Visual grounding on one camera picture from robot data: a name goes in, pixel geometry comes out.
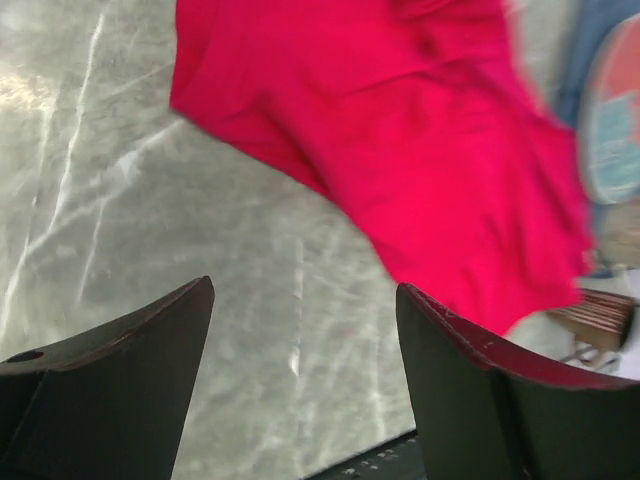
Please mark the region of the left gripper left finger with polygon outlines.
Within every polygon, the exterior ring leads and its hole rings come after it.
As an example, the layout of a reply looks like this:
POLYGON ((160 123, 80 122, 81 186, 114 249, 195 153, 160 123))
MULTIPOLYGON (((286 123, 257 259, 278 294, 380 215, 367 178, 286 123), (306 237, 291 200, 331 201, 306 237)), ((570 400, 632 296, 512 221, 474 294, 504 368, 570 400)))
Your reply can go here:
POLYGON ((197 278, 3 361, 2 478, 171 478, 214 298, 197 278))

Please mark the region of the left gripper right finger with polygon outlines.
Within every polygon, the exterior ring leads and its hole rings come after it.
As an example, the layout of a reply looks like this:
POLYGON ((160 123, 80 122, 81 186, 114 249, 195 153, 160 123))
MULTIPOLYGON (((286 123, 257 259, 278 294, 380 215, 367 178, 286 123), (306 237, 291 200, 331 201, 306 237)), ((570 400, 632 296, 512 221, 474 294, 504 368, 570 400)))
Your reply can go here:
POLYGON ((396 319, 430 479, 635 479, 639 384, 524 349, 409 284, 396 319))

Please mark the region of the crimson red garment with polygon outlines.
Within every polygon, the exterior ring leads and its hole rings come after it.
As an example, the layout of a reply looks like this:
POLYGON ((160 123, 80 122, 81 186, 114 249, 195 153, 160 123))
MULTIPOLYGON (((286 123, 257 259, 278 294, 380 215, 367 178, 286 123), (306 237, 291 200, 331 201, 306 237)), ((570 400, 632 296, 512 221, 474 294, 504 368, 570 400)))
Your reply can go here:
POLYGON ((499 335, 580 300, 573 133, 503 1, 180 1, 170 104, 336 204, 398 283, 499 335))

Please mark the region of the small black cup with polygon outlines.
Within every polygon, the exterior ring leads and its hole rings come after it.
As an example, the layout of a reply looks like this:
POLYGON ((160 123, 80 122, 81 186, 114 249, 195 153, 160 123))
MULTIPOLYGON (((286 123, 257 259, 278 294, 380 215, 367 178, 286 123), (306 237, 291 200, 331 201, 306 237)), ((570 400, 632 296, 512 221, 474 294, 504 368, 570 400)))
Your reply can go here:
POLYGON ((578 342, 598 351, 621 350, 635 322, 637 301, 630 296, 592 289, 583 289, 581 293, 579 303, 549 310, 547 314, 578 342))

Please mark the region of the red blue decorated plate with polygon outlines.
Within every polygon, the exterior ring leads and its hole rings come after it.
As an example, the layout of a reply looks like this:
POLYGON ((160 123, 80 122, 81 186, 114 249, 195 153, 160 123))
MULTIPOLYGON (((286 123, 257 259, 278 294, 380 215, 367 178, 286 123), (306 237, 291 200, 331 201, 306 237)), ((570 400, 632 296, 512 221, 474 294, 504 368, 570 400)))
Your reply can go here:
POLYGON ((639 16, 619 22, 596 52, 578 122, 581 174, 592 201, 639 196, 639 16))

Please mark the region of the blue placemat cloth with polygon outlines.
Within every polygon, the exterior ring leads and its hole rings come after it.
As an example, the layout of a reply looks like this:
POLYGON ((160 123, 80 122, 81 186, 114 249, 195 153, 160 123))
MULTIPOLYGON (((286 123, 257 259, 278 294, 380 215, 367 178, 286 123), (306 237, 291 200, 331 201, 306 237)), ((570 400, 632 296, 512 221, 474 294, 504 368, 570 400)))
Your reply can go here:
POLYGON ((570 128, 578 122, 588 74, 607 36, 639 13, 639 0, 587 0, 578 7, 573 33, 561 61, 555 113, 570 128))

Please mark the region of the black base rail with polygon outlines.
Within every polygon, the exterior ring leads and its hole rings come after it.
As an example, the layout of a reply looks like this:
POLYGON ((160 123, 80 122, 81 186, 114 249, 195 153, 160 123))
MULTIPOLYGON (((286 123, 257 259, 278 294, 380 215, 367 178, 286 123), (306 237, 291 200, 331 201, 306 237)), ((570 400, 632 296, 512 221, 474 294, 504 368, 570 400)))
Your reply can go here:
POLYGON ((425 480, 416 430, 348 457, 307 477, 308 480, 425 480))

